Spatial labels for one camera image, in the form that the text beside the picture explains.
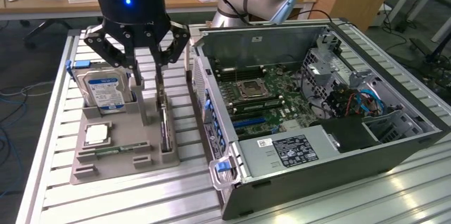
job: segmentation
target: power supply label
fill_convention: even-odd
[[[304,135],[272,141],[272,144],[285,167],[293,167],[319,159]]]
[[[124,98],[117,90],[119,80],[116,78],[89,80],[88,83],[100,109],[111,110],[124,106]]]

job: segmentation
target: slotted metal surface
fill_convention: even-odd
[[[191,26],[193,39],[200,38],[201,27]],[[450,125],[450,107],[353,28],[341,28]],[[72,59],[100,60],[77,37],[71,41]],[[343,57],[356,69],[365,68],[351,50],[344,49]],[[155,94],[155,65],[148,50],[139,52],[137,60],[145,79],[144,97],[149,97]],[[80,185],[68,181],[83,99],[76,84],[64,76],[51,136],[41,137],[47,147],[36,153],[32,168],[33,174],[41,156],[41,173],[28,181],[17,223],[451,223],[450,137],[379,176],[245,218],[221,221],[183,70],[181,56],[164,75],[176,118],[180,166]]]

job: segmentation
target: blue latch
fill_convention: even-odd
[[[89,60],[80,60],[73,63],[73,68],[76,69],[89,68],[89,66],[91,66]]]
[[[209,103],[211,103],[211,100],[208,99],[208,100],[205,101],[205,106],[204,106],[205,109],[208,109]]]
[[[71,75],[71,79],[75,81],[76,79],[73,78],[73,73],[72,73],[72,67],[71,67],[72,61],[68,60],[65,61],[65,70],[68,71],[68,74]]]
[[[220,173],[220,172],[225,172],[231,170],[232,166],[231,166],[231,163],[225,161],[225,162],[217,163],[215,168],[216,168],[216,172]]]

